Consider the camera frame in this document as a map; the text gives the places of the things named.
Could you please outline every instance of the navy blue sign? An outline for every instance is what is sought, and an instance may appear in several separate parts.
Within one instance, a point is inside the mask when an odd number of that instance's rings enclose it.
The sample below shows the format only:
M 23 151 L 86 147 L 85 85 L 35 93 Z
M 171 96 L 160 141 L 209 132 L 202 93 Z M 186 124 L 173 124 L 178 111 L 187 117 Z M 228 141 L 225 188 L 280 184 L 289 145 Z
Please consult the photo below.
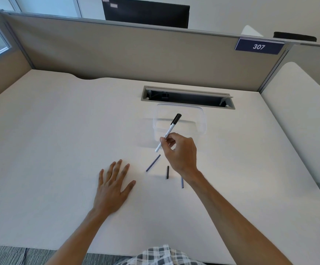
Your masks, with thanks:
M 248 40 L 240 38 L 235 50 L 278 55 L 284 43 Z

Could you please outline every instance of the gray carpet floor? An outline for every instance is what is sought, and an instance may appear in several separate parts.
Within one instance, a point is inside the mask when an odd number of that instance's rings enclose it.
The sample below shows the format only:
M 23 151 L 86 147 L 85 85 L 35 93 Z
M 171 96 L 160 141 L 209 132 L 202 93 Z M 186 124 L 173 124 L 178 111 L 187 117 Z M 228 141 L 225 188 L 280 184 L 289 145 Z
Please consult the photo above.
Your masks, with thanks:
M 43 265 L 55 250 L 0 246 L 0 265 Z M 83 265 L 112 265 L 123 256 L 86 254 Z

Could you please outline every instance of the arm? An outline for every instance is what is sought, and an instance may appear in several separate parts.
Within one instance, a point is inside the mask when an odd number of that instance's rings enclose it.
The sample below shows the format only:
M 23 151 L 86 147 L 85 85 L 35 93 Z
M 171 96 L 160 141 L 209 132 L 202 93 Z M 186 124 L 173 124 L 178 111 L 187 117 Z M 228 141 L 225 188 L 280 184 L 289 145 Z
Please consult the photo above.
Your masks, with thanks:
M 129 168 L 129 164 L 127 164 L 121 174 L 117 176 L 121 163 L 122 160 L 119 160 L 117 163 L 113 162 L 110 165 L 105 181 L 103 180 L 103 169 L 100 171 L 99 184 L 92 210 L 76 231 L 48 260 L 46 265 L 82 264 L 85 254 L 102 223 L 110 214 L 116 212 L 122 206 L 136 184 L 135 181 L 132 181 L 121 192 L 122 182 Z
M 291 264 L 198 171 L 197 148 L 192 138 L 171 133 L 160 141 L 167 160 L 196 192 L 237 265 Z

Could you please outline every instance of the clear plastic container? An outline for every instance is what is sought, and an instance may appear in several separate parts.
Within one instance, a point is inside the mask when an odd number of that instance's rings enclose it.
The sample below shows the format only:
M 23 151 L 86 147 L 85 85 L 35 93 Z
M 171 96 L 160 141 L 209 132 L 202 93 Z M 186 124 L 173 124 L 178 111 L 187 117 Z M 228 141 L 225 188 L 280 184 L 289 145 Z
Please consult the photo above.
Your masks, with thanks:
M 173 132 L 185 137 L 198 137 L 207 132 L 207 118 L 201 107 L 159 103 L 156 106 L 153 120 L 156 140 L 165 135 L 177 113 L 182 116 L 175 125 Z

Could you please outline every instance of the checkered fabric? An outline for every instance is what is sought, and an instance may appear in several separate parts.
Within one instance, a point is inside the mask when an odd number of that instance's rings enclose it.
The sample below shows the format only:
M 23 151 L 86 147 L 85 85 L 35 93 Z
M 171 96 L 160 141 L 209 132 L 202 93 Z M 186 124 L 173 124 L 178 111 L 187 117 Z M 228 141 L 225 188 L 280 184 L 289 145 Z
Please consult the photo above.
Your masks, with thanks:
M 189 258 L 182 251 L 168 245 L 152 247 L 134 258 L 117 261 L 114 265 L 205 265 Z

